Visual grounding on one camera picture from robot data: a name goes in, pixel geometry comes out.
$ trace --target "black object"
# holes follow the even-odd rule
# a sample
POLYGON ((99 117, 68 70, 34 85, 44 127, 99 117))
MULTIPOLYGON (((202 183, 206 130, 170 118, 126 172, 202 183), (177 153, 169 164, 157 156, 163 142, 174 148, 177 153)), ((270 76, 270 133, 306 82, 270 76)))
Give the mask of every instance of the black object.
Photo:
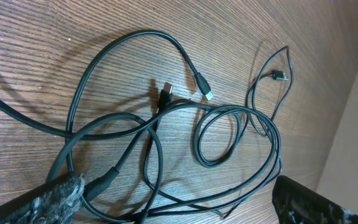
POLYGON ((272 70, 272 78, 274 80, 288 80, 283 71, 272 70))
POLYGON ((85 181, 66 173, 0 206, 0 223, 67 223, 81 207, 85 181))
POLYGON ((273 205, 281 224, 358 224, 358 215, 286 176, 278 176, 273 205))
POLYGON ((103 220, 106 220, 108 222, 113 223, 123 223, 123 222, 138 222, 142 223, 147 217, 156 217, 161 215, 186 215, 186 214, 194 214, 194 213, 203 213, 203 212, 214 212, 221 216, 221 218, 226 218, 235 208, 237 208, 244 200, 246 200, 248 197, 250 197, 252 194, 254 194, 257 190, 271 182, 276 176, 281 172, 282 169, 282 162, 280 158, 281 154, 281 137, 280 133, 278 132, 278 129, 276 125, 274 124, 273 120, 275 118, 275 115, 277 114, 278 109, 282 105, 284 99, 288 95, 288 92, 290 91, 292 84, 293 84, 293 69, 291 65, 290 60, 290 50, 289 46, 285 46, 275 52, 263 65, 261 68, 254 84, 250 87, 249 91, 246 94, 246 105, 224 105, 224 106, 211 106, 206 105, 202 103, 197 103, 191 100, 174 100, 171 102, 172 94, 170 91, 164 91, 161 93, 160 101, 161 103, 158 104, 158 113, 153 115, 150 119, 147 121, 138 117, 135 114, 132 113, 111 113, 104 115, 100 118, 97 118, 93 120, 92 122, 88 123, 86 126, 82 127, 79 131, 76 133, 73 132, 73 122, 75 117, 75 112, 78 107, 78 103, 80 101, 82 92, 85 88, 86 82, 89 79, 92 71, 97 66, 98 62, 115 46, 119 45, 120 43, 131 39, 133 37, 137 37, 140 35, 157 35, 159 37, 163 37, 164 39, 170 41, 178 50, 179 53, 182 54, 183 58, 185 59, 186 63, 190 67, 191 71, 194 74, 195 80, 197 82, 198 87, 200 88, 202 94, 207 97, 208 100, 210 100, 213 97, 211 87, 206 81, 204 77, 201 76, 201 74, 196 70, 195 66, 191 62, 189 56, 183 49, 183 47, 179 44, 177 40, 175 40, 172 36, 158 31, 158 30, 140 30, 135 31, 129 34, 126 34, 114 41, 112 41, 110 44, 105 46, 96 56, 86 70, 84 71, 84 74, 78 84, 78 87, 75 91, 73 100, 70 105, 70 109, 67 116, 66 121, 66 128, 65 130, 53 128, 51 126, 47 126, 46 124, 42 124, 40 122, 37 122, 29 117, 24 116, 22 113, 16 111, 15 109, 11 108, 9 105, 5 104, 0 100, 0 110, 8 114, 9 116, 13 117, 14 119, 23 122, 24 124, 27 124, 35 129, 41 130, 45 133, 53 134, 56 136, 61 136, 65 138, 65 145, 62 147, 61 151, 57 155, 55 161, 53 162, 50 172, 48 173, 47 181, 51 181, 54 178, 56 178, 59 168, 61 168, 61 165, 63 164, 64 160, 66 159, 68 170, 74 171, 74 165, 73 165, 73 159, 71 155, 71 150, 73 146, 80 140, 104 140, 104 139, 115 139, 115 138, 121 138, 124 136, 133 135, 134 137, 130 144, 128 145, 127 149, 124 151, 123 155, 117 162, 117 164, 108 171, 108 173, 104 176, 102 176, 100 179, 95 180, 94 182, 89 183, 86 186, 86 197, 82 197, 83 206, 89 210, 92 214, 98 216, 99 218, 102 218, 103 220), (274 112, 271 117, 268 117, 266 114, 258 111, 255 107, 255 93, 257 91, 257 87, 259 84, 260 79, 267 77, 263 75, 264 70, 267 68, 269 63, 278 55, 286 53, 287 60, 288 60, 288 69, 290 71, 290 84, 288 86, 288 90, 285 92, 281 100, 279 101, 278 105, 275 107, 274 112), (235 186, 231 189, 225 190, 223 192, 220 192, 218 194, 209 195, 207 197, 197 198, 193 200, 180 200, 179 198, 176 198, 172 195, 166 194, 159 190, 161 182, 162 182, 162 172, 163 172, 163 152, 160 140, 156 134, 157 126, 160 120, 165 116, 166 114, 169 114, 176 110, 181 109, 187 109, 187 108, 198 108, 201 110, 206 111, 207 113, 201 118, 201 120, 196 125, 194 135, 193 135, 193 152, 196 156, 196 160, 204 167, 207 168, 213 168, 216 167, 223 162, 226 162, 236 149, 237 145, 241 141, 244 133, 247 130, 248 125, 250 124, 261 136, 265 136, 269 139, 269 141, 272 144, 272 147, 270 149, 270 153, 268 155, 267 160, 264 162, 263 166, 250 178, 245 180, 243 183, 239 184, 238 186, 235 186), (219 118, 225 116, 225 115, 231 115, 236 119, 237 122, 237 128, 236 128, 236 137, 233 142, 233 144, 230 146, 229 150, 225 155, 222 157, 215 159, 215 160, 207 160, 204 158, 202 152, 201 152, 201 140, 204 136, 204 133, 206 130, 219 118), (246 120, 245 122, 242 122, 240 119, 241 116, 245 116, 246 120), (259 129, 256 125, 256 122, 254 121, 254 118, 251 116, 254 115, 255 118, 257 118, 256 122, 259 122, 262 129, 259 129), (132 128, 130 130, 126 131, 120 131, 117 133, 107 133, 107 134, 89 134, 91 130, 93 130, 95 127, 100 126, 108 121, 112 120, 132 120, 137 122, 139 125, 135 128, 132 128), (107 215, 98 209, 94 208, 88 199, 92 199, 97 196, 100 192, 102 192, 106 187, 108 187, 109 183, 115 178, 116 175, 118 175, 120 169, 126 162, 127 158, 131 154, 133 148, 135 148, 136 144, 139 142, 142 135, 148 132, 150 134, 151 140, 154 142, 155 147, 157 148, 158 152, 158 175, 157 175, 157 181, 153 185, 148 176, 147 176, 147 166, 149 157, 146 156, 144 159, 144 166, 143 170, 145 172, 144 180, 146 184, 150 187, 152 190, 152 195, 149 198, 149 201, 147 202, 145 208, 143 211, 134 213, 132 215, 128 215, 126 217, 113 217, 110 215, 107 215), (217 198, 221 198, 224 196, 227 196, 229 194, 233 194, 235 192, 240 191, 244 187, 250 185, 251 183, 254 183, 258 177, 261 175, 264 175, 264 178, 255 184, 255 187, 253 187, 251 190, 246 192, 244 195, 241 195, 239 198, 231 200, 230 202, 226 202, 214 207, 202 207, 197 205, 197 203, 207 202, 210 200, 214 200, 217 198), (157 194, 169 198, 170 200, 173 200, 174 202, 169 205, 164 205, 160 207, 151 208, 154 199, 156 198, 157 194), (233 207, 230 209, 230 211, 223 215, 219 209, 226 208, 226 207, 233 207), (183 207, 187 206, 192 209, 189 210, 172 210, 173 208, 183 207))

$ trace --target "wooden desk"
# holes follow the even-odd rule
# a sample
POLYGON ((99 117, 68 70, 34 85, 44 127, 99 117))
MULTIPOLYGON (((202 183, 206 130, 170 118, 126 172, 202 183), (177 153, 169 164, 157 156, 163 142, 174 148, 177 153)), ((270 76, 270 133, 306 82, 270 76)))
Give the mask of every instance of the wooden desk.
MULTIPOLYGON (((263 63, 289 45, 296 78, 275 120, 283 139, 283 173, 316 188, 358 68, 358 1, 0 1, 0 98, 37 121, 64 129, 68 105, 87 64, 110 41, 139 29, 174 36, 208 79, 215 95, 209 103, 216 105, 243 105, 263 63)), ((271 68, 284 69, 283 58, 271 68)), ((201 100, 190 70, 169 42, 148 36, 122 44, 92 74, 75 130, 117 111, 148 119, 164 82, 175 86, 175 97, 201 100)), ((264 80, 258 109, 271 114, 287 86, 264 80)), ((269 153, 268 140, 250 129, 229 162, 216 169, 201 167, 190 149, 192 126, 199 116, 196 110, 172 113, 158 131, 164 160, 170 161, 165 162, 163 189, 182 199, 238 184, 269 153)), ((208 158, 227 148, 230 125, 229 118, 223 119, 206 134, 203 152, 208 158)), ((96 132, 133 126, 118 122, 96 132)), ((103 174, 130 139, 81 142, 74 152, 79 172, 87 181, 103 174)), ((62 138, 29 128, 0 111, 0 204, 42 184, 62 146, 62 138)), ((93 202, 96 207, 117 215, 137 210, 148 199, 150 191, 140 180, 141 150, 139 144, 114 185, 93 202)), ((153 150, 152 177, 155 156, 153 150)), ((272 186, 258 191, 225 221, 205 213, 147 223, 276 223, 272 186)), ((154 206, 166 203, 170 202, 157 198, 154 206)), ((82 209, 75 222, 97 223, 92 218, 82 209)))

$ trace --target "black power cord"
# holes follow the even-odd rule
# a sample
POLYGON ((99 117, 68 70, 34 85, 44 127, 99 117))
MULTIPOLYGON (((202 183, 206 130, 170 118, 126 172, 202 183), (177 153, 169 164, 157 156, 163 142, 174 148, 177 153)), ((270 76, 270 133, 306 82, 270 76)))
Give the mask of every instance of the black power cord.
POLYGON ((98 216, 99 218, 102 218, 103 220, 113 222, 113 223, 124 223, 124 222, 136 222, 136 223, 143 223, 144 220, 147 217, 156 217, 161 215, 185 215, 185 214, 193 214, 193 213, 202 213, 202 212, 214 212, 217 213, 221 218, 226 218, 235 208, 239 206, 241 202, 243 202, 245 199, 250 197, 253 193, 255 193, 257 190, 268 184, 270 181, 272 181, 274 178, 276 178, 279 173, 282 170, 282 162, 280 158, 281 153, 281 138, 280 133, 278 132, 278 129, 276 125, 273 123, 273 119, 275 115, 277 114, 277 111, 279 107, 281 106, 284 98, 288 95, 288 92, 290 91, 290 88, 293 84, 293 70, 290 60, 290 53, 288 46, 280 49, 276 53, 274 53, 264 64, 261 71, 259 72, 259 75, 256 79, 256 81, 253 83, 253 85, 250 87, 249 91, 247 92, 246 96, 246 105, 240 106, 240 105, 225 105, 225 106, 210 106, 205 105, 202 103, 196 103, 190 100, 175 100, 171 102, 172 100, 172 86, 170 86, 168 83, 165 84, 164 89, 160 93, 160 99, 158 101, 158 113, 153 115, 149 120, 145 121, 142 118, 131 114, 131 113, 111 113, 107 114, 105 116, 102 116, 100 118, 95 119, 94 121, 88 123, 84 127, 82 127, 79 131, 76 133, 73 133, 73 121, 75 116, 75 111, 77 109, 78 103, 80 101, 81 94, 84 90, 84 87, 86 85, 86 82, 88 78, 91 75, 91 72, 95 68, 95 66, 98 64, 98 62, 115 46, 122 43, 125 40, 128 40, 130 38, 139 36, 139 35, 157 35, 160 37, 163 37, 164 39, 169 40, 182 54, 186 62, 188 63, 189 67, 194 73, 195 80, 197 82, 198 87, 200 88, 201 92, 207 97, 207 99, 211 99, 213 97, 211 88, 208 85, 208 82, 205 80, 204 77, 201 76, 201 74, 196 70, 194 65, 192 64, 189 56, 187 56, 185 50, 183 47, 170 35, 157 31, 157 30, 140 30, 136 32, 132 32, 129 34, 126 34, 114 41, 112 41, 109 45, 107 45, 104 49, 102 49, 97 56, 91 61, 91 63, 86 68, 80 83, 78 84, 78 87, 76 89, 76 92, 73 97, 73 101, 70 105, 70 110, 67 117, 66 122, 66 130, 61 130, 57 128, 53 128, 50 126, 47 126, 45 124, 39 123, 37 121, 34 121, 31 118, 28 118, 21 114, 20 112, 16 111, 15 109, 11 108, 9 105, 5 104, 0 100, 0 110, 8 114, 9 116, 13 117, 14 119, 23 122, 24 124, 27 124, 33 128, 39 129, 41 131, 44 131, 49 134, 54 134, 57 136, 61 136, 65 138, 65 145, 63 146, 62 150, 59 152, 58 156, 56 157, 55 161, 53 162, 50 171, 48 173, 47 182, 53 180, 56 178, 58 174, 58 170, 63 163, 64 159, 66 158, 68 170, 75 171, 73 166, 73 159, 71 155, 71 150, 73 146, 80 140, 103 140, 103 139, 115 139, 115 138, 121 138, 124 136, 135 134, 132 141, 129 143, 127 149, 117 162, 117 164, 110 168, 102 177, 99 177, 92 181, 91 183, 87 184, 85 187, 85 191, 83 196, 81 197, 83 201, 83 205, 86 209, 88 209, 91 213, 98 216), (273 115, 271 118, 267 117, 265 114, 261 113, 260 111, 257 111, 255 108, 255 92, 257 90, 257 85, 260 81, 260 79, 265 77, 272 77, 275 80, 285 80, 286 77, 283 72, 281 71, 273 71, 272 73, 269 73, 268 75, 264 74, 264 70, 267 68, 267 65, 279 54, 283 52, 287 53, 287 60, 288 60, 288 67, 290 70, 290 85, 288 87, 287 92, 284 94, 282 99, 280 100, 279 104, 276 106, 273 115), (218 194, 210 195, 207 197, 202 197, 198 199, 193 200, 180 200, 179 198, 176 198, 174 196, 171 196, 169 194, 166 194, 159 190, 162 182, 162 172, 163 172, 163 152, 160 140, 158 139, 158 136, 156 134, 156 131, 158 129, 158 125, 160 120, 163 116, 165 116, 168 113, 171 113, 172 111, 180 110, 180 109, 186 109, 186 108, 199 108, 202 110, 207 111, 207 113, 201 118, 201 120, 196 125, 194 135, 193 135, 193 151, 195 153, 197 161, 206 168, 213 168, 216 167, 226 160, 230 158, 234 150, 236 149, 239 141, 242 139, 248 124, 251 123, 251 125, 257 130, 257 132, 262 136, 267 136, 270 140, 272 147, 270 150, 270 154, 268 155, 267 160, 264 162, 262 167, 251 177, 249 177, 246 181, 239 184, 238 186, 231 188, 229 190, 223 191, 218 194), (240 115, 244 114, 246 116, 246 121, 244 124, 244 127, 242 127, 240 115), (201 152, 201 140, 203 138, 204 133, 206 130, 219 118, 221 118, 224 115, 232 115, 236 119, 237 123, 237 133, 236 137, 234 139, 233 144, 225 153, 225 155, 221 156, 219 159, 215 160, 207 160, 203 157, 203 154, 201 152), (254 115, 258 122, 260 123, 261 127, 263 128, 263 132, 259 130, 259 128, 256 126, 255 121, 252 119, 251 115, 254 115), (206 121, 207 118, 210 116, 214 116, 211 121, 209 121, 204 128, 202 128, 203 123, 206 121), (127 131, 120 131, 116 133, 108 133, 108 134, 88 134, 92 129, 94 129, 97 126, 100 126, 108 121, 112 120, 119 120, 119 119, 125 119, 125 120, 133 120, 139 125, 135 128, 132 128, 127 131), (145 208, 138 213, 134 213, 130 215, 130 217, 123 218, 123 217, 113 217, 110 215, 107 215, 103 212, 100 212, 96 208, 94 208, 89 201, 94 199, 97 195, 99 195, 102 191, 104 191, 106 188, 109 187, 110 183, 114 180, 114 178, 119 174, 120 169, 124 165, 126 159, 129 157, 129 154, 132 152, 135 145, 139 142, 140 137, 145 133, 148 132, 150 134, 150 142, 149 146, 146 151, 145 161, 144 161, 144 167, 143 167, 143 174, 144 174, 144 180, 145 183, 152 189, 152 195, 147 202, 145 208), (147 175, 147 167, 148 167, 148 161, 150 156, 150 150, 152 143, 154 142, 157 152, 158 152, 158 175, 157 175, 157 181, 155 185, 153 185, 147 175), (272 168, 267 171, 266 177, 256 185, 252 190, 248 191, 244 195, 240 196, 239 198, 232 200, 230 202, 226 202, 221 205, 213 206, 213 207, 203 207, 200 205, 197 205, 197 203, 206 202, 208 200, 214 200, 220 197, 227 196, 229 194, 232 194, 234 192, 239 191, 243 187, 249 185, 251 182, 253 182, 256 178, 258 178, 264 171, 267 170, 267 167, 272 164, 272 168), (151 208, 153 201, 157 194, 166 197, 170 200, 173 200, 175 203, 164 205, 157 208, 151 208), (230 211, 228 211, 225 215, 223 215, 219 209, 226 208, 231 205, 234 205, 230 211), (190 210, 184 210, 184 211, 167 211, 173 208, 187 206, 192 209, 190 210))

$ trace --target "usb cable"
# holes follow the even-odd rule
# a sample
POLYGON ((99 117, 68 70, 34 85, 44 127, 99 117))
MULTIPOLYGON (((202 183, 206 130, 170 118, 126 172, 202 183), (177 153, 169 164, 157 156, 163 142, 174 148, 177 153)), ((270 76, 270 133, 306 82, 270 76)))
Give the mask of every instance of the usb cable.
POLYGON ((51 126, 48 126, 46 124, 42 124, 38 121, 35 121, 22 113, 16 111, 15 109, 11 108, 9 105, 5 104, 3 101, 0 100, 0 110, 5 112, 7 115, 11 116, 12 118, 29 125, 30 127, 33 127, 35 129, 41 130, 48 134, 53 134, 56 136, 61 136, 65 138, 65 145, 62 147, 60 152, 58 153, 56 159, 54 160, 50 171, 47 176, 47 182, 53 180, 56 178, 58 171, 61 167, 61 165, 64 163, 64 160, 67 162, 68 170, 69 171, 75 171, 74 165, 73 165, 73 158, 71 154, 71 150, 73 149, 73 146, 79 142, 80 140, 104 140, 104 139, 115 139, 115 138, 121 138, 124 136, 134 135, 132 138, 132 141, 129 143, 127 149, 122 154, 121 158, 118 160, 115 166, 111 167, 103 176, 95 179, 94 181, 88 183, 85 187, 84 194, 82 196, 83 206, 89 210, 92 214, 96 215, 97 217, 107 221, 107 222, 113 222, 113 223, 124 223, 124 222, 136 222, 136 223, 143 223, 144 220, 148 217, 156 217, 161 215, 186 215, 186 214, 196 214, 196 213, 203 213, 203 212, 213 212, 215 214, 218 214, 221 218, 226 218, 235 208, 237 208, 243 201, 245 201, 247 198, 249 198, 252 194, 254 194, 256 191, 261 189, 263 186, 268 184, 269 182, 273 181, 282 171, 282 161, 281 161, 281 137, 280 133, 278 132, 278 129, 276 125, 274 124, 273 120, 275 118, 275 115, 277 114, 278 109, 281 107, 284 99, 287 97, 292 84, 293 84, 293 69, 291 65, 290 60, 290 50, 289 47, 283 47, 282 49, 278 50, 276 53, 274 53, 263 65, 262 69, 260 70, 257 78, 255 79, 255 82, 252 84, 250 89, 247 92, 246 95, 246 105, 223 105, 223 106, 211 106, 206 105, 202 103, 197 103, 191 100, 174 100, 173 98, 173 87, 171 84, 166 83, 163 90, 160 92, 160 97, 158 99, 158 112, 153 115, 150 119, 144 120, 140 118, 139 116, 132 114, 132 113, 111 113, 104 115, 100 118, 97 118, 87 125, 83 126, 79 131, 76 133, 73 132, 73 122, 74 122, 74 116, 76 109, 78 107, 78 103, 80 101, 82 92, 85 88, 86 82, 88 81, 93 69, 98 64, 98 62, 115 46, 119 45, 120 43, 131 39, 133 37, 137 37, 140 35, 157 35, 159 37, 163 37, 164 39, 169 40, 182 54, 183 58, 189 65, 190 69, 192 70, 194 74, 194 78, 196 80, 197 86, 204 94, 204 96, 207 98, 207 100, 212 99, 213 94, 211 91, 211 87, 209 86, 206 79, 196 70, 193 63, 191 62, 189 56, 183 49, 183 47, 170 35, 157 31, 157 30, 140 30, 135 31, 130 34, 126 34, 114 41, 112 41, 110 44, 105 46, 104 49, 102 49, 94 59, 90 62, 86 70, 84 71, 84 74, 78 84, 78 87, 75 91, 73 100, 70 105, 69 113, 67 116, 66 121, 66 128, 65 130, 57 129, 51 126), (272 71, 268 74, 265 74, 265 70, 268 66, 268 64, 278 55, 282 53, 286 53, 287 55, 287 62, 288 62, 288 69, 290 72, 290 77, 285 76, 285 73, 283 71, 272 71), (259 84, 259 81, 262 78, 265 77, 271 77, 273 80, 279 80, 279 81, 289 81, 290 84, 288 86, 287 91, 283 95, 282 99, 279 101, 278 105, 275 107, 273 115, 271 117, 268 117, 266 114, 263 114, 255 107, 255 95, 257 92, 257 87, 259 84), (201 110, 206 111, 207 113, 202 116, 200 121, 198 121, 198 124, 196 125, 196 128, 193 132, 192 137, 192 143, 193 143, 193 152, 196 157, 196 160, 205 168, 214 168, 223 162, 226 162, 236 149, 237 145, 241 141, 243 135, 245 134, 248 124, 250 123, 252 127, 257 130, 257 132, 265 136, 269 139, 272 147, 270 150, 270 154, 268 155, 268 158, 264 162, 263 166, 251 177, 249 177, 247 180, 245 180, 243 183, 239 184, 236 187, 233 187, 231 189, 227 189, 223 192, 220 192, 218 194, 209 195, 206 197, 196 198, 192 200, 181 200, 177 197, 174 197, 172 195, 169 195, 165 192, 162 192, 160 190, 160 186, 162 183, 162 173, 163 173, 163 151, 161 147, 160 140, 157 135, 158 126, 160 124, 161 119, 176 110, 185 110, 187 108, 198 108, 201 110), (234 139, 233 144, 230 146, 229 150, 225 155, 221 156, 218 159, 215 160, 207 160, 204 158, 202 152, 201 152, 201 140, 203 138, 204 133, 206 130, 219 118, 225 115, 231 115, 236 119, 236 136, 234 139), (240 116, 244 115, 246 117, 245 124, 241 122, 240 116), (260 130, 256 125, 255 121, 252 118, 252 116, 255 116, 257 118, 257 121, 260 123, 263 130, 260 130), (107 134, 89 134, 90 131, 92 131, 94 128, 112 120, 132 120, 137 122, 139 125, 135 128, 126 130, 126 131, 120 131, 116 133, 107 133, 107 134), (136 144, 141 139, 142 135, 148 133, 150 135, 150 142, 148 142, 148 148, 146 149, 146 156, 144 158, 144 166, 143 166, 143 175, 144 175, 144 181, 145 183, 150 187, 152 190, 152 195, 149 198, 149 201, 146 203, 144 209, 140 212, 133 213, 132 215, 129 215, 128 217, 114 217, 108 214, 105 214, 98 209, 94 208, 92 204, 90 204, 90 201, 97 197, 101 192, 106 190, 110 185, 111 182, 119 175, 119 171, 122 169, 124 163, 126 162, 127 158, 131 154, 132 150, 135 148, 136 144), (155 148, 157 149, 157 156, 158 156, 158 172, 157 172, 157 180, 154 184, 152 184, 148 178, 147 175, 147 168, 148 168, 148 161, 150 156, 150 151, 152 148, 152 144, 155 144, 155 148), (254 187, 252 187, 248 192, 242 194, 240 197, 231 200, 229 202, 215 205, 212 207, 204 207, 201 205, 198 205, 202 202, 207 202, 210 200, 215 200, 217 198, 225 197, 227 195, 233 194, 235 192, 240 191, 246 186, 249 186, 251 183, 254 183, 257 181, 258 177, 263 176, 264 178, 262 180, 258 180, 256 184, 254 184, 254 187), (157 195, 161 195, 165 198, 168 198, 173 201, 173 203, 154 207, 152 208, 152 204, 156 198, 157 195), (189 207, 189 210, 172 210, 174 208, 178 207, 189 207), (222 214, 219 210, 222 208, 227 208, 233 206, 230 211, 228 211, 225 215, 222 214))

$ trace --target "black cable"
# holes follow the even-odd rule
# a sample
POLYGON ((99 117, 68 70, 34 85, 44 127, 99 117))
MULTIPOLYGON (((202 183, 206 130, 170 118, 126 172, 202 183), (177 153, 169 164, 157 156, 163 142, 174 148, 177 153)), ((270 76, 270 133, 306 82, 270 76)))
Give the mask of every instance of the black cable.
POLYGON ((290 88, 293 84, 293 70, 290 60, 290 54, 289 54, 289 48, 288 46, 280 49, 278 52, 273 54, 265 63, 265 65, 262 67, 256 81, 253 83, 253 85, 250 87, 249 91, 247 92, 246 96, 246 105, 245 106, 239 106, 239 105, 225 105, 225 106, 210 106, 205 105, 201 103, 196 103, 190 100, 175 100, 173 102, 170 102, 172 99, 172 94, 169 92, 169 95, 165 95, 163 91, 160 95, 160 101, 158 103, 158 113, 153 115, 149 120, 144 121, 142 118, 131 114, 131 113, 112 113, 107 114, 105 116, 102 116, 100 118, 95 119, 94 121, 88 123, 86 126, 82 127, 78 132, 73 133, 73 122, 75 117, 75 111, 78 107, 78 103, 81 98, 81 94, 84 90, 84 87, 86 85, 87 80, 89 79, 91 72, 95 68, 95 66, 98 64, 98 62, 116 45, 122 43, 125 40, 128 40, 130 38, 139 36, 139 35, 146 35, 146 34, 152 34, 152 35, 158 35, 160 37, 163 37, 167 40, 169 40, 182 54, 185 61, 188 63, 189 67, 194 73, 197 85, 199 86, 201 92, 210 99, 212 97, 211 88, 208 85, 208 82, 201 76, 199 72, 197 72, 196 68, 192 64, 189 56, 187 56, 185 50, 183 47, 170 35, 157 31, 157 30, 140 30, 136 32, 132 32, 130 34, 124 35, 113 42, 111 42, 109 45, 107 45, 104 49, 102 49, 97 56, 91 61, 91 63, 86 68, 78 87, 75 91, 73 101, 70 105, 70 110, 67 116, 67 122, 66 122, 66 130, 61 130, 57 128, 53 128, 50 126, 47 126, 45 124, 39 123, 37 121, 34 121, 33 119, 30 119, 20 112, 16 111, 15 109, 11 108, 4 102, 0 100, 0 110, 8 114, 9 116, 13 117, 14 119, 23 122, 24 124, 27 124, 33 128, 39 129, 41 131, 44 131, 46 133, 54 134, 57 136, 61 136, 65 138, 65 145, 63 146, 62 150, 59 152, 57 158, 55 159, 53 165, 50 168, 50 172, 48 173, 47 182, 51 181, 52 179, 56 178, 56 175, 58 173, 58 170, 61 166, 61 164, 64 161, 64 158, 66 157, 67 160, 67 166, 70 171, 75 171, 75 168, 73 166, 73 159, 71 156, 71 150, 73 146, 80 140, 103 140, 103 139, 114 139, 114 138, 121 138, 124 136, 135 134, 134 138, 128 145, 127 149, 117 162, 117 164, 114 167, 111 167, 111 169, 105 173, 102 177, 95 179, 91 183, 86 185, 84 195, 82 196, 83 205, 86 209, 88 209, 91 213, 98 216, 99 218, 102 218, 103 220, 113 222, 113 223, 124 223, 124 222, 136 222, 136 223, 142 223, 147 217, 155 217, 155 216, 161 216, 161 215, 184 215, 184 214, 192 214, 192 213, 201 213, 201 212, 214 212, 217 213, 222 218, 226 218, 235 208, 239 206, 240 203, 242 203, 244 200, 246 200, 248 197, 250 197, 254 192, 271 182, 274 178, 277 177, 279 173, 281 173, 282 170, 282 162, 281 162, 281 138, 280 134, 278 132, 277 127, 273 123, 273 119, 275 115, 277 114, 277 111, 279 107, 282 105, 282 102, 284 98, 288 95, 288 92, 290 91, 290 88), (288 87, 288 90, 282 97, 282 99, 279 101, 279 104, 276 106, 273 115, 271 118, 267 117, 265 114, 263 114, 260 111, 257 111, 255 109, 255 93, 257 90, 257 85, 260 81, 260 79, 269 77, 271 75, 263 75, 264 70, 266 69, 267 65, 279 54, 284 52, 286 50, 287 53, 287 60, 288 60, 288 67, 290 70, 290 85, 288 87), (193 134, 193 152, 195 153, 197 161, 204 167, 207 168, 213 168, 216 167, 223 162, 227 161, 234 150, 236 149, 239 141, 242 139, 247 127, 248 123, 250 122, 251 125, 257 130, 259 134, 262 136, 267 136, 272 144, 270 154, 268 155, 267 160, 264 162, 264 164, 260 167, 260 169, 251 177, 249 177, 246 181, 239 184, 238 186, 231 188, 229 190, 223 191, 218 194, 210 195, 207 197, 202 197, 198 199, 193 200, 180 200, 179 198, 176 198, 174 196, 171 196, 169 194, 166 194, 159 190, 162 182, 162 172, 163 172, 163 152, 160 140, 158 139, 158 136, 156 134, 156 131, 158 129, 158 125, 166 114, 171 113, 176 110, 182 110, 187 108, 199 108, 201 110, 207 111, 207 113, 201 118, 201 120, 196 125, 194 134, 193 134), (246 116, 246 121, 244 124, 244 127, 242 127, 240 114, 244 114, 246 116), (232 115, 237 123, 236 128, 236 136, 234 139, 233 144, 230 146, 227 153, 225 153, 223 156, 221 156, 218 159, 215 160, 207 160, 203 157, 203 153, 201 152, 201 141, 202 138, 206 132, 206 130, 219 118, 225 115, 232 115), (261 130, 257 128, 255 125, 254 120, 252 119, 251 115, 254 115, 260 125, 262 126, 264 130, 264 134, 262 134, 261 130), (203 127, 203 123, 210 117, 214 116, 206 125, 203 127), (126 120, 132 120, 139 125, 135 128, 129 129, 127 131, 120 131, 116 133, 109 133, 109 134, 88 134, 92 129, 95 127, 104 124, 105 122, 111 121, 111 120, 119 120, 119 119, 126 119, 126 120), (146 149, 145 159, 144 159, 144 166, 143 166, 143 175, 145 183, 152 189, 152 195, 147 202, 145 208, 138 213, 134 213, 130 215, 128 218, 122 218, 122 217, 112 217, 110 215, 107 215, 103 212, 100 212, 96 208, 94 208, 89 201, 94 199, 97 195, 99 195, 102 191, 104 191, 107 187, 109 187, 110 183, 114 178, 119 174, 119 170, 123 167, 126 159, 128 158, 129 154, 132 152, 133 148, 136 146, 136 144, 139 142, 139 139, 141 136, 148 132, 150 134, 150 143, 148 148, 146 149), (147 175, 147 168, 149 164, 149 156, 151 151, 151 145, 152 142, 155 143, 157 152, 158 152, 158 175, 157 175, 157 181, 155 185, 153 185, 149 177, 147 175), (197 203, 206 202, 208 200, 214 200, 220 197, 227 196, 229 194, 232 194, 234 192, 239 191, 240 189, 244 188, 245 186, 249 185, 251 182, 253 182, 256 178, 260 177, 260 175, 264 174, 264 171, 267 169, 267 167, 271 164, 271 169, 267 172, 266 177, 260 181, 256 187, 254 187, 252 190, 248 191, 244 195, 240 196, 239 198, 235 200, 231 200, 230 202, 226 202, 222 205, 217 205, 214 207, 204 207, 197 205, 197 203), (166 197, 170 200, 173 200, 175 203, 164 205, 157 208, 151 208, 152 203, 157 196, 157 194, 166 197), (219 209, 225 208, 228 206, 234 205, 230 211, 224 216, 219 209), (166 211, 177 207, 182 206, 188 206, 193 209, 191 210, 185 210, 185 211, 166 211))

